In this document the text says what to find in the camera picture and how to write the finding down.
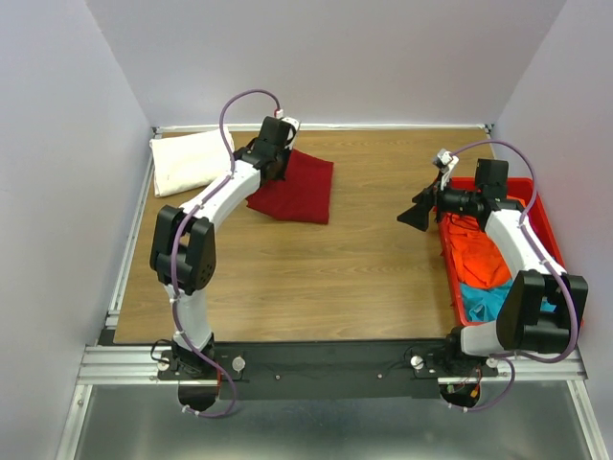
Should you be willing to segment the dark red t shirt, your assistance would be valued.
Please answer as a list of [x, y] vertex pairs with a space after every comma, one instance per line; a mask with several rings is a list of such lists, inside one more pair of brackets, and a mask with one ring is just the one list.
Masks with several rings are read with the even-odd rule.
[[327, 225], [333, 169], [333, 162], [295, 149], [285, 179], [263, 185], [247, 207], [276, 220]]

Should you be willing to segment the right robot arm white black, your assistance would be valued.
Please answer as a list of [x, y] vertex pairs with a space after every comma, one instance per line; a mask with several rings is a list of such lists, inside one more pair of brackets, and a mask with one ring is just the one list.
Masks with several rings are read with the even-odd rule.
[[529, 208], [508, 192], [508, 164], [481, 159], [472, 191], [451, 186], [459, 159], [441, 150], [433, 161], [435, 180], [413, 197], [398, 221], [426, 231], [429, 215], [468, 216], [496, 245], [510, 271], [512, 285], [496, 319], [454, 329], [441, 351], [443, 369], [464, 374], [477, 357], [523, 356], [555, 363], [576, 348], [588, 284], [569, 274], [547, 251], [532, 228]]

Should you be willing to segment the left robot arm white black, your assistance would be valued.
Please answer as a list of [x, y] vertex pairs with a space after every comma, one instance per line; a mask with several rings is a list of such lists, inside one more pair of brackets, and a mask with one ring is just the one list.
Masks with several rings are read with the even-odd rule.
[[258, 135], [230, 153], [227, 172], [190, 201], [159, 211], [149, 265], [169, 296], [174, 324], [170, 352], [157, 358], [160, 375], [206, 380], [221, 374], [205, 292], [216, 271], [216, 231], [248, 196], [284, 179], [300, 126], [281, 113], [265, 117]]

